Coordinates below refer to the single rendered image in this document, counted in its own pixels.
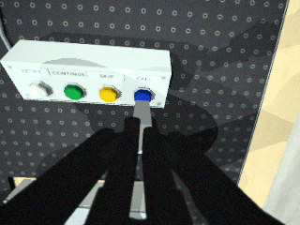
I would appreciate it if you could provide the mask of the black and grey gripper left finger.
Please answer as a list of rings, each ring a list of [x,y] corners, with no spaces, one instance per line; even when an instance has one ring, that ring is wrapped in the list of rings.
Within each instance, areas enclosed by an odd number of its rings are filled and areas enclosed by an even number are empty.
[[[65,225],[108,169],[83,225],[124,225],[141,149],[142,118],[143,101],[135,100],[133,116],[125,118],[122,132],[98,130],[0,205],[0,225]]]

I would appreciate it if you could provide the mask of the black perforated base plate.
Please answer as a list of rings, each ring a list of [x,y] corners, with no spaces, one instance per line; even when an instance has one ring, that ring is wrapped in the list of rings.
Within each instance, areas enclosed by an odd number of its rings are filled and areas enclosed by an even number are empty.
[[[20,39],[170,51],[163,135],[184,134],[238,186],[290,0],[0,0]],[[24,99],[0,62],[0,205],[135,106]]]

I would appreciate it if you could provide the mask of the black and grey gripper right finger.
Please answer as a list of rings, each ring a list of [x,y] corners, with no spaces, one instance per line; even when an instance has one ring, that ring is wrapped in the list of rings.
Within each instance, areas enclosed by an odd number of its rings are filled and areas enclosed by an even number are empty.
[[[161,134],[147,100],[142,101],[140,154],[145,215],[154,217],[155,225],[193,225],[182,190],[205,225],[285,225],[263,211],[184,134]]]

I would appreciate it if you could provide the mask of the white operator button panel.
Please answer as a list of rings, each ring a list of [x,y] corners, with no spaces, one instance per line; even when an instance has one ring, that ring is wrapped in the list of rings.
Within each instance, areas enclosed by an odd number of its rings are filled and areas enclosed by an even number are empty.
[[[116,46],[19,40],[0,60],[24,99],[164,108],[170,52]]]

